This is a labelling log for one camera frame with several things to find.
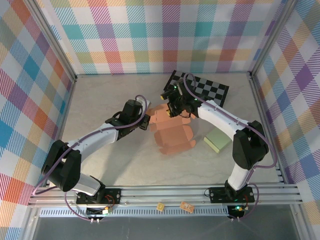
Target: metal extrusion bar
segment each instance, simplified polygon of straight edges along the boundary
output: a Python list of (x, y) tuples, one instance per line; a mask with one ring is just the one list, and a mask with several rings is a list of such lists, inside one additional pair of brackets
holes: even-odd
[[(268, 122), (268, 119), (267, 119), (267, 116), (266, 116), (266, 109), (264, 108), (264, 105), (262, 103), (262, 100), (258, 94), (259, 90), (258, 90), (258, 86), (256, 84), (256, 77), (255, 76), (252, 76), (252, 78), (250, 76), (248, 76), (248, 79), (249, 79), (249, 85), (251, 87), (251, 91), (253, 93), (253, 98), (255, 100), (255, 104), (258, 108), (258, 112), (259, 112), (259, 115), (260, 115), (260, 119), (261, 119), (261, 124), (263, 126), (263, 128), (265, 129), (265, 134), (266, 134), (266, 137), (267, 139), (271, 142), (271, 144), (275, 147), (275, 152), (277, 154), (277, 158), (278, 160), (280, 160), (280, 155), (279, 155), (279, 151), (278, 149), (276, 148), (276, 142), (275, 142), (275, 138), (273, 137), (272, 135), (272, 132), (271, 132), (271, 128), (270, 128), (270, 124)], [(283, 179), (283, 182), (284, 183), (288, 183), (289, 180), (286, 176), (286, 174), (283, 174), (285, 173), (285, 168), (284, 166), (282, 165), (282, 162), (281, 161), (278, 161), (277, 165), (279, 166), (279, 170), (281, 171), (281, 176), (282, 176), (282, 179)]]
[(291, 13), (295, 9), (295, 6), (297, 4), (298, 0), (288, 0), (283, 7), (283, 10), (277, 19), (275, 26), (272, 30), (272, 33), (270, 37), (268, 38), (264, 48), (262, 49), (253, 69), (252, 69), (252, 74), (255, 76), (262, 64), (265, 62), (271, 48), (273, 47), (274, 43), (277, 41), (282, 29), (284, 28), (287, 20), (289, 19)]
[(58, 129), (58, 133), (57, 133), (57, 135), (56, 135), (55, 140), (62, 139), (62, 135), (63, 135), (63, 133), (64, 133), (65, 126), (66, 126), (66, 123), (67, 123), (67, 118), (68, 118), (69, 110), (70, 110), (70, 107), (71, 107), (72, 98), (74, 97), (74, 92), (75, 92), (75, 89), (76, 89), (76, 84), (77, 84), (77, 81), (74, 81), (74, 82), (72, 83), (72, 85), (71, 85), (69, 100), (68, 100), (68, 103), (67, 103), (66, 108), (65, 108), (65, 112), (64, 112), (64, 115), (63, 115), (61, 127), (60, 127), (60, 129)]
[(54, 53), (56, 54), (57, 58), (61, 62), (66, 74), (70, 79), (73, 81), (76, 80), (77, 74), (74, 71), (73, 67), (71, 66), (65, 52), (61, 48), (58, 40), (56, 39), (51, 27), (49, 26), (49, 23), (47, 22), (44, 14), (42, 13), (42, 10), (40, 9), (37, 1), (35, 0), (24, 0), (25, 5), (31, 12), (34, 20), (39, 25), (41, 32), (46, 37), (49, 45), (52, 47)]
[[(74, 207), (77, 214), (85, 215), (86, 207)], [(155, 207), (117, 207), (115, 206), (108, 214), (110, 217), (187, 217), (187, 216), (227, 216), (229, 214), (227, 206), (199, 206), (193, 213), (182, 210), (177, 206), (166, 206), (163, 211), (158, 211)], [(98, 217), (99, 214), (92, 214), (90, 217)], [(39, 213), (41, 218), (54, 217), (74, 217), (75, 215), (65, 207), (42, 207)]]
[[(210, 203), (210, 199), (204, 195), (210, 187), (223, 187), (224, 185), (173, 185), (173, 186), (108, 186), (106, 188), (120, 188), (121, 200), (117, 207), (156, 207), (159, 202), (167, 207), (179, 207), (181, 202), (187, 202), (196, 207), (200, 206), (230, 206), (236, 203)], [(260, 183), (260, 205), (288, 205), (301, 204), (302, 198), (295, 184)], [(66, 207), (65, 193), (59, 189), (53, 189), (41, 195), (31, 196), (29, 207)], [(76, 193), (68, 192), (67, 201), (75, 205)], [(91, 204), (91, 208), (105, 207), (101, 204)]]

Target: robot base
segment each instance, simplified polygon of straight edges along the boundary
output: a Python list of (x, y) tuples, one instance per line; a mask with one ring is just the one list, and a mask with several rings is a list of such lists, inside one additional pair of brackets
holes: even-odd
[(225, 187), (210, 187), (209, 189), (210, 202), (212, 204), (228, 204), (228, 203), (254, 203), (255, 197), (252, 187), (246, 186), (236, 197), (229, 197)]
[(77, 205), (113, 205), (120, 204), (121, 189), (120, 188), (105, 188), (103, 191), (98, 191), (97, 195), (89, 196), (83, 192), (78, 192), (76, 204)]

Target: small wooden block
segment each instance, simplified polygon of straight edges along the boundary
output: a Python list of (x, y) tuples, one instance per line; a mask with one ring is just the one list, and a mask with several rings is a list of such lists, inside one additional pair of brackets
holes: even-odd
[(158, 206), (156, 206), (156, 209), (160, 212), (162, 212), (165, 209), (165, 205), (161, 202), (158, 203)]
[(186, 203), (186, 202), (184, 202), (184, 201), (181, 202), (180, 208), (183, 209), (183, 210), (185, 210), (185, 211), (187, 211), (187, 212), (189, 212), (189, 213), (191, 213), (191, 214), (192, 214), (192, 213), (194, 212), (194, 210), (195, 210), (195, 206), (192, 206), (192, 205), (190, 205), (189, 203)]

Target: metal rail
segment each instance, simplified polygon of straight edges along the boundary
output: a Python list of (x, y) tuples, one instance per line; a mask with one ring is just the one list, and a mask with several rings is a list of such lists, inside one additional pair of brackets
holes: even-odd
[[(167, 207), (179, 207), (181, 202), (188, 202), (194, 206), (227, 206), (236, 203), (210, 203), (204, 195), (210, 187), (223, 187), (219, 185), (157, 185), (157, 186), (108, 186), (107, 188), (120, 188), (121, 200), (117, 207), (156, 207), (159, 202)], [(302, 198), (295, 184), (259, 183), (259, 205), (288, 205), (301, 204)], [(29, 207), (66, 207), (65, 193), (60, 189), (53, 189), (41, 195), (32, 196)], [(67, 193), (67, 201), (75, 206), (77, 195), (75, 192)], [(92, 208), (105, 207), (101, 204), (90, 205)]]
[(265, 46), (263, 47), (255, 65), (252, 69), (252, 75), (256, 75), (261, 68), (262, 64), (265, 62), (271, 48), (273, 47), (274, 43), (278, 40), (280, 33), (282, 32), (287, 20), (291, 16), (291, 13), (295, 9), (295, 6), (299, 0), (288, 0), (283, 7), (283, 10), (277, 19), (275, 26), (273, 27), (272, 33), (268, 38)]
[(25, 5), (31, 12), (34, 20), (38, 24), (41, 29), (41, 32), (46, 37), (50, 47), (53, 49), (54, 53), (56, 54), (57, 58), (59, 59), (60, 63), (62, 64), (66, 74), (68, 77), (75, 81), (77, 78), (77, 74), (74, 71), (71, 63), (69, 62), (65, 52), (63, 51), (62, 47), (59, 44), (59, 41), (56, 39), (55, 34), (53, 33), (47, 19), (45, 18), (43, 12), (41, 11), (37, 1), (35, 0), (24, 0)]

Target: black mounting plate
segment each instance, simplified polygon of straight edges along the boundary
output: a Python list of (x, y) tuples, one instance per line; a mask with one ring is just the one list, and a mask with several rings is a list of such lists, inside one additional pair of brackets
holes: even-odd
[(120, 188), (105, 188), (104, 189), (104, 197), (101, 198), (100, 202), (94, 202), (90, 199), (90, 196), (83, 192), (78, 193), (78, 197), (76, 199), (77, 205), (93, 205), (93, 204), (102, 204), (102, 205), (113, 205), (120, 204), (121, 199), (121, 189)]
[(247, 186), (244, 191), (240, 192), (237, 195), (236, 199), (230, 199), (225, 191), (224, 187), (210, 187), (209, 188), (209, 197), (210, 202), (212, 204), (229, 204), (229, 203), (254, 203), (255, 202), (255, 196), (252, 190), (252, 187)]

